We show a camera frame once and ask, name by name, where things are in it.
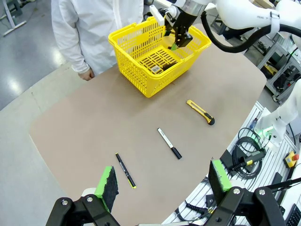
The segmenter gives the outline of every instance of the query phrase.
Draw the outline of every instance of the brown table surface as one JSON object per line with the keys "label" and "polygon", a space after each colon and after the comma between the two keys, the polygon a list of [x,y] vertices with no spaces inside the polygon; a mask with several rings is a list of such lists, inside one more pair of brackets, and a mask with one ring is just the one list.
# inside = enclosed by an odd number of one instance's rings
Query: brown table surface
{"label": "brown table surface", "polygon": [[[265,82],[242,54],[224,53],[212,44],[189,71],[151,98],[113,67],[42,114],[30,135],[73,200],[96,187],[105,166],[113,165],[119,183],[115,219],[123,226],[161,223],[208,173],[211,158],[225,151]],[[215,124],[208,125],[186,104],[188,99],[214,116]],[[182,159],[177,160],[158,127]]]}

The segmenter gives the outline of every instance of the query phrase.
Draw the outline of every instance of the pen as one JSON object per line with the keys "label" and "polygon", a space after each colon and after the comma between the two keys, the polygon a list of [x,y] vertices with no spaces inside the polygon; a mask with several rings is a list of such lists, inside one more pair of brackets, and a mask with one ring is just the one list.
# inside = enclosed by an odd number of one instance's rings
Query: pen
{"label": "pen", "polygon": [[126,169],[126,166],[124,165],[123,161],[121,160],[121,157],[119,156],[118,153],[115,153],[115,155],[116,155],[116,157],[117,157],[117,159],[119,161],[119,164],[121,165],[121,168],[123,169],[124,173],[126,174],[128,182],[130,183],[130,185],[132,186],[132,188],[136,188],[136,185],[135,185],[133,179],[131,178],[128,170]]}
{"label": "pen", "polygon": [[175,154],[175,156],[177,156],[178,159],[182,158],[181,154],[172,145],[172,143],[169,141],[169,139],[167,138],[167,136],[165,136],[165,134],[163,133],[163,131],[160,128],[158,128],[158,132],[163,137],[163,139],[165,140],[165,142],[167,143],[167,145],[170,147],[170,149],[173,151],[173,153]]}

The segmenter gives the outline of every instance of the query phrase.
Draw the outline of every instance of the black cable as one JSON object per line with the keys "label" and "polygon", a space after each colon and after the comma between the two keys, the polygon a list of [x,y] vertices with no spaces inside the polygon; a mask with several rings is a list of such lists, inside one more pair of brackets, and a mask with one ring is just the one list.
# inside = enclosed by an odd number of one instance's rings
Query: black cable
{"label": "black cable", "polygon": [[293,133],[293,129],[292,129],[292,127],[291,127],[291,124],[289,123],[289,124],[288,124],[288,126],[290,127],[290,129],[291,129],[291,132],[292,132],[292,136],[293,136],[293,143],[296,145],[296,139],[295,139],[295,135],[294,135],[294,133]]}
{"label": "black cable", "polygon": [[5,23],[3,23],[2,20],[0,20],[0,23],[3,24],[4,26],[6,26],[7,29],[11,29],[10,27],[8,27]]}
{"label": "black cable", "polygon": [[208,177],[204,177],[204,179],[201,181],[201,183],[209,183]]}
{"label": "black cable", "polygon": [[292,51],[292,53],[290,54],[290,56],[289,56],[289,58],[287,59],[287,61],[286,61],[286,64],[285,64],[285,66],[288,64],[288,62],[290,61],[290,59],[292,58],[292,56],[293,56],[293,53],[296,51],[298,49],[298,47],[297,48],[295,48],[293,51]]}
{"label": "black cable", "polygon": [[290,189],[291,187],[294,187],[294,186],[299,185],[299,184],[301,184],[301,182],[299,182],[299,183],[297,183],[297,184],[295,184],[295,185],[291,185],[291,186],[289,186],[289,187],[282,187],[282,188],[280,188],[280,189],[278,189],[278,190],[276,190],[276,191],[273,191],[273,193],[274,193],[274,192],[279,192],[279,191],[282,191],[282,190]]}
{"label": "black cable", "polygon": [[190,203],[186,203],[186,207],[191,209],[191,210],[196,211],[197,213],[200,213],[201,215],[203,215],[206,211],[208,211],[207,208],[194,206],[194,205],[191,205]]}
{"label": "black cable", "polygon": [[146,14],[144,14],[144,15],[143,15],[143,19],[144,19],[144,20],[146,20],[146,19],[145,19],[145,16],[149,17],[149,16],[152,16],[152,14],[151,14],[151,12],[147,12]]}
{"label": "black cable", "polygon": [[[202,13],[201,16],[201,20],[202,20],[202,24],[204,26],[204,29],[207,33],[207,36],[209,37],[209,39],[222,51],[224,52],[228,52],[228,53],[240,53],[242,51],[245,51],[246,49],[250,48],[257,40],[259,40],[262,36],[267,35],[270,33],[271,31],[271,25],[269,26],[265,26],[262,27],[261,29],[255,31],[249,38],[247,41],[245,41],[244,43],[242,43],[241,45],[238,46],[226,46],[221,44],[216,38],[215,36],[212,34],[212,31],[210,29],[210,26],[208,24],[207,18],[206,18],[206,11],[204,11]],[[281,32],[289,32],[291,34],[295,34],[298,37],[301,37],[301,30],[291,27],[291,26],[287,26],[284,24],[280,24],[280,30]]]}
{"label": "black cable", "polygon": [[[259,136],[257,133],[255,133],[254,130],[252,130],[252,129],[248,128],[248,127],[243,127],[243,128],[241,128],[241,129],[238,131],[238,139],[240,139],[240,132],[243,131],[243,130],[245,130],[245,129],[251,131],[251,132],[252,132],[252,135],[255,135],[255,138],[258,139],[257,142],[261,145],[261,143],[260,143],[260,136]],[[241,147],[243,148],[244,151],[251,153],[249,150],[246,150],[242,145],[241,145]]]}
{"label": "black cable", "polygon": [[30,16],[28,17],[28,19],[26,20],[27,23],[31,20],[32,15],[34,14],[34,12],[35,12],[36,9],[37,9],[37,6],[38,6],[38,0],[36,0],[35,2],[36,2],[36,4],[35,4],[35,6],[34,6],[34,8],[33,8],[33,10],[32,10],[32,13],[30,14]]}
{"label": "black cable", "polygon": [[254,185],[254,184],[255,184],[255,182],[256,182],[256,178],[257,178],[257,177],[255,177],[255,178],[253,179],[253,182],[252,182],[252,184],[251,184],[250,186],[248,186],[248,190],[249,190],[249,189],[251,189],[251,188],[253,187],[253,185]]}
{"label": "black cable", "polygon": [[180,211],[179,211],[179,207],[174,211],[175,214],[177,215],[177,217],[180,219],[180,221],[188,221],[188,220],[185,220],[181,214],[180,214]]}
{"label": "black cable", "polygon": [[256,151],[261,150],[260,143],[258,144],[253,138],[251,138],[251,137],[240,138],[236,142],[233,152],[232,152],[233,166],[235,166],[234,171],[236,171],[242,179],[248,180],[248,179],[256,178],[262,169],[262,161],[261,160],[258,161],[257,168],[254,172],[251,172],[251,173],[244,172],[243,169],[241,169],[242,164],[239,163],[239,159],[237,157],[237,151],[239,149],[239,145],[241,145],[242,143],[250,143],[256,149]]}
{"label": "black cable", "polygon": [[263,146],[263,149],[268,145],[268,143],[269,143],[269,141],[271,140],[271,138],[272,138],[272,135],[269,135],[269,140],[268,140],[268,142],[265,144],[265,146]]}

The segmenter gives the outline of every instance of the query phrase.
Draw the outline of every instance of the sticker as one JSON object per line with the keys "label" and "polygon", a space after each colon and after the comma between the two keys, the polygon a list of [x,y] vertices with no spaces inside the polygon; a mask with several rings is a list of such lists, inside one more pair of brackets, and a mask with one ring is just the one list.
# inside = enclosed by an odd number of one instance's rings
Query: sticker
{"label": "sticker", "polygon": [[161,68],[160,68],[158,65],[156,65],[156,66],[152,67],[151,70],[152,70],[152,72],[156,73],[156,72],[158,72],[159,70],[161,70]]}
{"label": "sticker", "polygon": [[252,163],[253,163],[253,160],[250,160],[250,161],[246,162],[246,165],[248,166],[248,165],[251,165]]}

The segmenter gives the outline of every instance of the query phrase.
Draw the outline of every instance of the black sponge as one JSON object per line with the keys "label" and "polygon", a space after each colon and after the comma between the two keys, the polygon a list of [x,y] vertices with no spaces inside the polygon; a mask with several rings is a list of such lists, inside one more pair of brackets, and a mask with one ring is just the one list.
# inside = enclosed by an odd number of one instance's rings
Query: black sponge
{"label": "black sponge", "polygon": [[107,166],[94,193],[102,199],[108,212],[112,211],[113,203],[118,192],[117,178],[113,166]]}

